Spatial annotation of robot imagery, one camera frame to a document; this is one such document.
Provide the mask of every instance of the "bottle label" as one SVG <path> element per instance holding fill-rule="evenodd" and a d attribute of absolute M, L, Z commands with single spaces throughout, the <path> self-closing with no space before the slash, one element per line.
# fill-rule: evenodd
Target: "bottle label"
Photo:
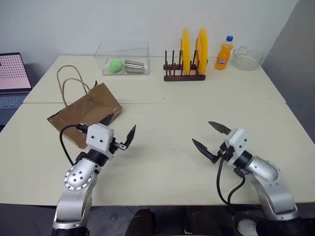
<path fill-rule="evenodd" d="M 227 60 L 225 60 L 225 59 L 217 59 L 217 63 L 219 63 L 219 64 L 225 64 L 227 62 Z"/>

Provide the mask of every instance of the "laptop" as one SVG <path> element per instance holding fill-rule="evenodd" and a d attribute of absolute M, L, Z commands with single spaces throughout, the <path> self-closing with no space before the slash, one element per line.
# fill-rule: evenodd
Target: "laptop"
<path fill-rule="evenodd" d="M 31 89 L 21 54 L 0 54 L 0 125 L 6 125 Z"/>

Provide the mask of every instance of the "yellow plate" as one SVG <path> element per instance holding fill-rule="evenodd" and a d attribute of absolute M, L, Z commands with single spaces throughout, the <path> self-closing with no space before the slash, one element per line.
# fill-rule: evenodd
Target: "yellow plate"
<path fill-rule="evenodd" d="M 195 63 L 198 65 L 198 73 L 204 75 L 207 69 L 207 60 L 208 60 L 208 39 L 207 32 L 205 28 L 201 28 L 196 39 L 196 57 Z"/>
<path fill-rule="evenodd" d="M 190 46 L 189 46 L 189 32 L 185 28 L 181 39 L 181 51 L 182 51 L 182 64 L 184 72 L 189 75 L 190 72 Z"/>

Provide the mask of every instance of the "blue bottle cap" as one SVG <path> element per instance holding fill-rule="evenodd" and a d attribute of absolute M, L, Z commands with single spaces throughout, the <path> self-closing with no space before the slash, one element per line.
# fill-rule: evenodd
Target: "blue bottle cap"
<path fill-rule="evenodd" d="M 228 35 L 228 36 L 226 37 L 226 40 L 227 40 L 228 42 L 232 42 L 233 36 L 232 36 L 232 35 Z"/>

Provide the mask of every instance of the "glass bowl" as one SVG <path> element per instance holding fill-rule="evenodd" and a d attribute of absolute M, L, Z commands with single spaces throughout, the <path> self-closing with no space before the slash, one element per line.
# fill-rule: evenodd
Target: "glass bowl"
<path fill-rule="evenodd" d="M 254 49 L 248 49 L 245 46 L 241 46 L 234 49 L 231 63 L 240 70 L 256 70 L 262 60 L 264 59 L 264 54 L 258 52 Z"/>

